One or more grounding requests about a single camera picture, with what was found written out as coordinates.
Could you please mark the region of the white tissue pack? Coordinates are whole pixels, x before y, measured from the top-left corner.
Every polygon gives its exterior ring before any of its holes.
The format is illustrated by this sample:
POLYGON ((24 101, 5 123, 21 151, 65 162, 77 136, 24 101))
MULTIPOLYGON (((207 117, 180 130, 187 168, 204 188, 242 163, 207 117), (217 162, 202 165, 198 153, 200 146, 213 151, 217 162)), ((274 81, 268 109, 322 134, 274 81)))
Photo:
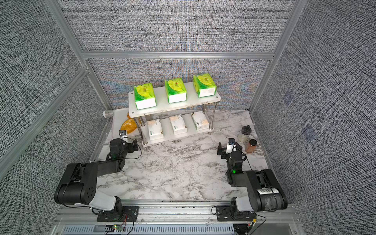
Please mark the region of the white tissue pack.
POLYGON ((147 125, 150 140, 154 141, 164 138, 160 119, 150 120, 147 122, 147 125))
POLYGON ((193 112, 192 119, 197 131, 209 129, 209 121, 203 111, 193 112))
POLYGON ((174 135, 180 135, 187 133, 187 126, 182 115, 175 115, 169 117, 170 124, 173 130, 174 135))

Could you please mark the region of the green tissue pack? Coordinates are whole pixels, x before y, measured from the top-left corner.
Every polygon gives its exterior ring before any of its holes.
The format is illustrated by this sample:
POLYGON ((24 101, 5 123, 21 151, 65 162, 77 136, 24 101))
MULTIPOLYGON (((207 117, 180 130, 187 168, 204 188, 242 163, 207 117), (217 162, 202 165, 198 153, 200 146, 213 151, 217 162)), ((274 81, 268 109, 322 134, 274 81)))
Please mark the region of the green tissue pack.
POLYGON ((182 78, 164 81, 168 103, 177 103, 187 100, 187 90, 182 78))
POLYGON ((138 110, 157 106, 152 83, 134 86, 134 97, 138 110))
POLYGON ((209 73, 193 76, 193 85, 199 98, 214 96, 216 84, 209 73))

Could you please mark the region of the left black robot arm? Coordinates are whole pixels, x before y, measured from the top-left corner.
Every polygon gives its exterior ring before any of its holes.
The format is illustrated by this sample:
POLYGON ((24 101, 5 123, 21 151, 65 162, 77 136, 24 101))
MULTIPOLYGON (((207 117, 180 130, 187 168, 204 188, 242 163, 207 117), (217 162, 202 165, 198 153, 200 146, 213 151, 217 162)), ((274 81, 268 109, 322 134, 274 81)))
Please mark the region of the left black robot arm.
POLYGON ((104 161, 68 164, 56 188, 54 200, 70 208, 88 207, 103 214, 123 215, 119 197, 97 190, 98 177, 121 172, 127 154, 139 150, 137 140, 117 138, 110 141, 110 152, 104 161))

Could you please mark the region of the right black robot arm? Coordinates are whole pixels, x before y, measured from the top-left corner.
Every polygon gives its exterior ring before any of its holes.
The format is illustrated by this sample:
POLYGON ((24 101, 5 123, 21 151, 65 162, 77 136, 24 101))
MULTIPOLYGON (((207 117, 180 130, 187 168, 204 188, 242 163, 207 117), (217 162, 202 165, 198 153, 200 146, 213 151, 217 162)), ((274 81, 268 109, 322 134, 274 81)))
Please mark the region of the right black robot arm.
POLYGON ((271 169, 242 169, 248 159, 237 142, 230 141, 226 147, 219 144, 217 155, 226 160, 228 184, 247 190, 246 196, 231 199, 229 213, 232 219, 245 219, 253 212, 275 212, 287 208, 287 197, 271 169))

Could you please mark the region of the white two-tier shelf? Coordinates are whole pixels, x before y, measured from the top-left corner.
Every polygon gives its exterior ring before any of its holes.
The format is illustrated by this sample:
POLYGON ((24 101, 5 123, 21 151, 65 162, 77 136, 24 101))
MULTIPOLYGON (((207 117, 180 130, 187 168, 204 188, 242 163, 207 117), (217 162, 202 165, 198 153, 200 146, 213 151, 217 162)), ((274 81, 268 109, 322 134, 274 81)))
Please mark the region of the white two-tier shelf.
POLYGON ((129 108, 129 115, 133 118, 137 124, 137 128, 139 130, 140 136, 142 138, 142 143, 144 147, 157 145, 162 142, 167 141, 174 141, 183 138, 187 138, 190 136, 202 134, 202 133, 210 133, 213 131, 213 121, 214 121, 214 113, 216 111, 217 104, 221 101, 221 97, 218 92, 215 93, 214 96, 199 98, 195 91, 194 85, 192 82, 185 83, 185 87, 187 89, 187 100, 182 102, 176 103, 168 103, 167 101, 167 94, 164 87, 154 88, 154 94, 156 98, 156 107, 147 108, 138 110, 135 103, 135 95, 134 91, 128 93, 128 108, 129 108), (205 114, 206 118, 209 122, 209 128, 205 130, 197 130, 191 112, 183 114, 183 120, 187 126, 187 132, 179 135, 175 135, 173 133, 172 126, 170 124, 169 118, 161 119, 161 126, 164 137, 157 140, 151 140, 149 137, 148 131, 148 123, 144 122, 143 117, 149 117, 151 115, 159 115, 165 114, 170 111, 180 110, 184 108, 191 108, 195 106, 202 105, 203 112, 206 112, 206 105, 214 104, 213 108, 213 115, 211 117, 208 114, 205 114))

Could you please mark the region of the orange bread loaf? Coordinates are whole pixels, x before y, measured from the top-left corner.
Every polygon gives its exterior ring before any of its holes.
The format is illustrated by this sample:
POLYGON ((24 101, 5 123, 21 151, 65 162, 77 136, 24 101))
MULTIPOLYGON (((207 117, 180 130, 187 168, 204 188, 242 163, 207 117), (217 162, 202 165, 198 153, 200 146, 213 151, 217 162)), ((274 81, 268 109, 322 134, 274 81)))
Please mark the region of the orange bread loaf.
POLYGON ((137 129, 137 124, 136 124, 136 122, 134 121, 133 118, 128 119, 127 121, 125 121, 122 124, 122 126, 120 127, 121 131, 126 131, 127 133, 131 133, 131 132, 133 132, 136 129, 137 129))

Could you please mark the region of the clear shaker black lid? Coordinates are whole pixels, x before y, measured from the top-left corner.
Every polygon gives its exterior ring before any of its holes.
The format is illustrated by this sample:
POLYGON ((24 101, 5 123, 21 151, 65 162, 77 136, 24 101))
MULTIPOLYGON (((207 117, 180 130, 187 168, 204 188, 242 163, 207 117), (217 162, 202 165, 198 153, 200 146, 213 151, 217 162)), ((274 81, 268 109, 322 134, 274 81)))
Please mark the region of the clear shaker black lid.
POLYGON ((251 132, 252 132, 252 129, 251 129, 250 125, 243 126, 239 135, 238 135, 238 140, 242 143, 247 142, 251 132))

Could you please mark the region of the brown spice bottle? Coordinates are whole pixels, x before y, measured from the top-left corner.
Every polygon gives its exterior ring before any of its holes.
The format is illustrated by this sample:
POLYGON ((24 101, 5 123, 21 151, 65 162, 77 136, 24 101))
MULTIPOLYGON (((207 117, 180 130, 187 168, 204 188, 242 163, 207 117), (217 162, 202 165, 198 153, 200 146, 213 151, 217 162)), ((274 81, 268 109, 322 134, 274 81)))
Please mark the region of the brown spice bottle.
POLYGON ((245 152, 246 153, 252 153, 255 151, 256 147, 257 147, 257 141, 255 139, 250 139, 247 143, 247 145, 245 146, 245 152))

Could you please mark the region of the grey tube end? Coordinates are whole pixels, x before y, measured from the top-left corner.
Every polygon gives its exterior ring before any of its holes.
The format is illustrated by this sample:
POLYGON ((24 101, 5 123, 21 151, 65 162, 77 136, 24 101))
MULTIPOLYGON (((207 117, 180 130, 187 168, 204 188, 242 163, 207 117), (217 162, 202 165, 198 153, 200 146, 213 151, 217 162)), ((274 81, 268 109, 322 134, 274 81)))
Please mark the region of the grey tube end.
POLYGON ((114 110, 104 110, 102 114, 104 118, 109 119, 114 116, 114 110))

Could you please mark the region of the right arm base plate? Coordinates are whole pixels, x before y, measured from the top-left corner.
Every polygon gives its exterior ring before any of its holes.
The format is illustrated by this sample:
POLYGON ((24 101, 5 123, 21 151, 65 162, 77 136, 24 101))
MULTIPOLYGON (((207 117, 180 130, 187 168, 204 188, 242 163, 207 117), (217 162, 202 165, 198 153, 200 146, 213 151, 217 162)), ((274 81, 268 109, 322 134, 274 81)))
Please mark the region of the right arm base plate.
POLYGON ((250 211, 238 211, 230 206, 216 206, 214 215, 220 222, 252 222, 257 218, 250 211))

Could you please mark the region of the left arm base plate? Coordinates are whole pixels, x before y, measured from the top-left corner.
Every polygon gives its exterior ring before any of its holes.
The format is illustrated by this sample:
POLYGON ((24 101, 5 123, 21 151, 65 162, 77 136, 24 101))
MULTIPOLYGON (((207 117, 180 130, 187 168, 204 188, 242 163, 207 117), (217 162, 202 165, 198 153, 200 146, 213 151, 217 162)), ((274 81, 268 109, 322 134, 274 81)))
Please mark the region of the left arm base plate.
POLYGON ((123 206, 120 211, 99 211, 97 222, 136 222, 139 206, 123 206))

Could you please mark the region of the aluminium front rail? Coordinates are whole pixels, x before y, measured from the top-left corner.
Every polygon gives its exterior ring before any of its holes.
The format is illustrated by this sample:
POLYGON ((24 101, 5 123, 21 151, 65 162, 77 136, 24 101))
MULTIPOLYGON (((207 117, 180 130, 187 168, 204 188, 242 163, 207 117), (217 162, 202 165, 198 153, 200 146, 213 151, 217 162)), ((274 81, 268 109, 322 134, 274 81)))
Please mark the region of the aluminium front rail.
POLYGON ((295 207, 257 212, 240 221, 222 214, 228 201, 127 200, 120 221, 84 208, 62 208, 50 235, 303 235, 295 207))

